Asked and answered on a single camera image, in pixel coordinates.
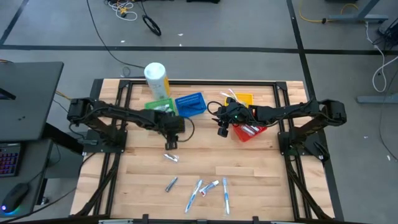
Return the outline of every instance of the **black metal frame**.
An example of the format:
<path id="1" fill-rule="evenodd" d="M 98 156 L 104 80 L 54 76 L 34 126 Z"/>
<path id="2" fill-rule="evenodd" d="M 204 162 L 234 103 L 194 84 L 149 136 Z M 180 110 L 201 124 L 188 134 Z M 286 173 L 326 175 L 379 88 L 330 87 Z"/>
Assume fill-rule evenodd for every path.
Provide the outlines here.
<path id="1" fill-rule="evenodd" d="M 93 98 L 98 98 L 100 95 L 101 87 L 102 87 L 102 81 L 103 80 L 95 80 L 93 84 L 93 89 L 91 90 L 91 97 Z M 121 97 L 123 90 L 127 88 L 127 95 L 126 95 L 126 102 L 124 104 L 125 108 L 129 107 L 130 99 L 131 99 L 131 92 L 132 92 L 132 87 L 133 85 L 145 85 L 146 81 L 144 79 L 135 79 L 135 80 L 129 80 L 129 79 L 120 79 L 119 82 L 119 88 L 118 88 L 118 94 L 116 96 L 116 105 L 120 105 Z M 170 80 L 171 85 L 226 85 L 226 86 L 231 86 L 231 85 L 241 85 L 241 86 L 269 86 L 272 87 L 274 91 L 274 98 L 275 98 L 275 106 L 280 107 L 281 102 L 280 102 L 280 92 L 283 95 L 284 98 L 284 105 L 288 106 L 290 105 L 289 101 L 289 95 L 287 93 L 287 85 L 286 82 L 261 82 L 261 81 L 212 81 L 212 80 Z M 294 126 L 294 122 L 292 119 L 288 119 L 289 122 L 289 128 L 292 128 Z M 112 125 L 116 125 L 116 120 L 112 120 Z M 285 126 L 284 126 L 284 121 L 279 122 L 279 129 L 281 132 L 285 131 Z M 119 165 L 119 160 L 120 160 L 120 153 L 117 153 L 115 155 L 116 159 L 116 164 Z M 109 158 L 110 158 L 110 153 L 106 153 L 103 161 L 103 166 L 101 170 L 101 176 L 100 176 L 100 183 L 103 181 L 105 175 L 107 174 L 108 170 L 108 165 L 109 165 Z M 288 172 L 289 167 L 291 166 L 291 160 L 289 155 L 284 155 L 285 159 L 285 164 L 286 164 L 286 169 Z M 300 179 L 301 183 L 305 187 L 305 177 L 303 173 L 303 167 L 302 167 L 302 162 L 300 159 L 300 155 L 295 156 L 295 163 L 296 163 L 296 168 L 297 168 L 297 176 Z M 340 205 L 340 200 L 338 198 L 337 194 L 337 188 L 335 184 L 335 178 L 333 176 L 333 169 L 330 165 L 330 161 L 326 162 L 323 164 L 325 168 L 325 175 L 326 179 L 328 180 L 328 187 L 329 191 L 333 192 L 333 194 L 330 195 L 331 197 L 331 202 L 333 205 L 333 209 L 335 210 L 335 220 L 343 221 L 343 217 L 339 216 L 341 211 L 341 205 Z M 106 211 L 105 215 L 111 214 L 111 209 L 112 209 L 112 202 L 113 202 L 113 196 L 114 196 L 114 190 L 116 186 L 116 179 L 117 179 L 117 172 L 116 175 L 112 178 L 111 183 L 110 183 L 110 188 L 109 188 L 109 194 L 108 198 L 106 201 Z M 290 191 L 290 198 L 292 202 L 292 210 L 294 214 L 294 220 L 295 221 L 309 221 L 312 218 L 311 215 L 311 209 L 310 206 L 307 202 L 307 200 L 303 196 L 303 202 L 304 202 L 304 210 L 305 210 L 305 218 L 300 217 L 300 211 L 299 211 L 299 205 L 297 203 L 297 194 L 295 191 L 295 184 L 293 180 L 289 177 L 288 175 L 288 183 L 289 183 L 289 191 Z M 93 215 L 98 215 L 100 212 L 100 206 L 101 206 L 101 198 L 96 202 L 95 207 L 94 207 L 94 212 Z M 148 219 L 147 222 L 145 221 L 145 218 L 142 220 L 134 219 L 135 222 L 142 222 L 142 223 L 149 223 Z M 194 222 L 199 222 L 199 220 L 149 220 L 150 223 L 192 223 Z M 200 220 L 202 223 L 225 223 L 225 221 L 217 221 L 217 220 Z M 260 222 L 258 221 L 258 217 L 253 217 L 253 221 L 228 221 L 228 223 L 269 223 L 269 222 Z"/>

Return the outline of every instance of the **blue basket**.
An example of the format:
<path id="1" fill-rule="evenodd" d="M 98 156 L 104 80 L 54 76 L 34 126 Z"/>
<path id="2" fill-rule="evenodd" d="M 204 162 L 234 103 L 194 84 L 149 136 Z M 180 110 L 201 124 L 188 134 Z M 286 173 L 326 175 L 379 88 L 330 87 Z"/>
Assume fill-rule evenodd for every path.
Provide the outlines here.
<path id="1" fill-rule="evenodd" d="M 194 93 L 175 99 L 178 115 L 190 117 L 205 112 L 206 103 L 201 93 Z"/>

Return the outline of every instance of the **black desk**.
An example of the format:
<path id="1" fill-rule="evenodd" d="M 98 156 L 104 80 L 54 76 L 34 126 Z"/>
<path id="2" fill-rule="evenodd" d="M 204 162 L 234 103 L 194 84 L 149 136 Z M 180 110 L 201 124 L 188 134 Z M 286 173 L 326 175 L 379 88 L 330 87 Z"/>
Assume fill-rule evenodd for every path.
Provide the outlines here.
<path id="1" fill-rule="evenodd" d="M 0 202 L 16 184 L 28 182 L 46 169 L 30 182 L 29 193 L 20 207 L 9 214 L 0 212 L 0 217 L 30 213 L 37 201 L 41 200 L 47 178 L 68 177 L 71 172 L 75 175 L 78 173 L 79 166 L 70 168 L 63 159 L 68 154 L 82 158 L 83 146 L 46 122 L 62 68 L 62 62 L 0 64 L 0 88 L 16 96 L 15 100 L 0 100 L 0 142 L 24 143 L 18 175 L 0 177 Z M 57 143 L 64 156 L 52 166 L 51 162 L 59 158 L 54 143 Z"/>

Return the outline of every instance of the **rgb keyboard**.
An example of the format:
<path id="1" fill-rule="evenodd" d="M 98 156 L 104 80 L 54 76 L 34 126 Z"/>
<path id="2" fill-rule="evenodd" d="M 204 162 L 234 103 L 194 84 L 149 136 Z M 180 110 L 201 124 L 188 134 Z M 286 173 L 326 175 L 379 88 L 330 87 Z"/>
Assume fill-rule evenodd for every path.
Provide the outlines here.
<path id="1" fill-rule="evenodd" d="M 17 175 L 21 144 L 0 143 L 0 178 Z"/>

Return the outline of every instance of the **wooden tabletop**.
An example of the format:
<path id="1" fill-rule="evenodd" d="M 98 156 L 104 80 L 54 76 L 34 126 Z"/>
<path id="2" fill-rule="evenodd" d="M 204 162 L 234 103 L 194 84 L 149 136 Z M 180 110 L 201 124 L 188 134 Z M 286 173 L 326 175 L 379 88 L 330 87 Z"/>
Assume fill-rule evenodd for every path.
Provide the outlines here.
<path id="1" fill-rule="evenodd" d="M 105 79 L 100 100 L 114 103 L 118 83 L 118 79 Z M 302 82 L 287 82 L 287 87 L 291 104 L 307 101 Z M 200 91 L 206 102 L 220 103 L 224 97 L 219 92 L 232 88 L 236 93 L 252 93 L 255 105 L 275 106 L 272 88 L 268 86 L 171 85 L 170 88 L 173 99 Z M 133 86 L 132 109 L 143 109 L 144 103 L 150 101 L 153 97 L 147 85 Z M 195 134 L 191 140 L 179 142 L 178 149 L 167 151 L 179 156 L 178 163 L 163 156 L 162 136 L 129 124 L 111 217 L 141 218 L 149 214 L 149 218 L 156 219 L 252 220 L 258 216 L 260 220 L 293 221 L 285 162 L 276 136 L 279 127 L 271 127 L 248 142 L 241 142 L 232 127 L 227 138 L 218 136 L 213 117 L 207 111 L 192 117 Z M 294 122 L 301 126 L 309 119 L 297 118 Z M 192 125 L 186 122 L 186 133 L 180 134 L 180 139 L 188 137 L 191 131 Z M 83 166 L 71 213 L 79 211 L 96 190 L 103 156 L 97 154 Z M 324 212 L 334 217 L 321 162 L 312 156 L 302 156 L 302 164 L 308 191 Z M 174 177 L 178 181 L 167 193 L 165 188 Z M 198 194 L 190 211 L 184 213 L 198 179 L 222 183 L 222 177 L 228 180 L 230 215 L 225 214 L 222 184 L 205 197 Z M 296 191 L 300 216 L 304 217 L 302 198 L 297 188 Z"/>

